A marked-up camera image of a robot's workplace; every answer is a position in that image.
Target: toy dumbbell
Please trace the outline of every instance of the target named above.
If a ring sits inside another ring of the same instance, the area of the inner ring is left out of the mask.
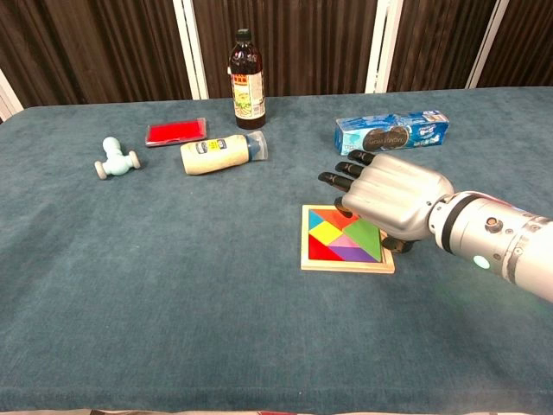
[[[105,180],[108,175],[122,176],[131,167],[140,169],[137,153],[129,151],[128,156],[123,156],[121,144],[115,137],[106,137],[102,143],[107,160],[105,163],[96,162],[94,167],[100,179]]]

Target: bottle label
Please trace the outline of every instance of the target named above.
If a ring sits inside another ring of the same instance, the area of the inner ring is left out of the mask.
[[[264,115],[263,71],[255,75],[234,73],[231,79],[236,116],[242,119],[256,119]]]
[[[216,138],[214,140],[204,140],[196,143],[196,151],[198,154],[205,154],[208,151],[219,151],[226,148],[225,140]]]

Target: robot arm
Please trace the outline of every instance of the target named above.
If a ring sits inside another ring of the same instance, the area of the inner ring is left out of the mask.
[[[407,252],[417,240],[436,244],[553,302],[553,221],[478,192],[455,193],[440,173],[385,153],[352,151],[336,169],[353,179],[321,173],[346,193],[335,206],[358,214],[388,234],[383,245]]]

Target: dark curtain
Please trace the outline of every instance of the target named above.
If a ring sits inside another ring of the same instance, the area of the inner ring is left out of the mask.
[[[171,0],[2,0],[0,36],[25,107],[191,98]]]
[[[405,0],[388,91],[464,88],[495,0]]]
[[[553,86],[553,2],[509,2],[478,86]]]
[[[226,69],[250,28],[268,96],[362,93],[377,0],[194,0],[209,96],[230,97]]]

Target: mayonnaise bottle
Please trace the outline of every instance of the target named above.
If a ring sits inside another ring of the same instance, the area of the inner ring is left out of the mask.
[[[268,156],[267,143],[261,131],[181,146],[182,163],[188,175],[203,175],[248,162],[267,160]]]

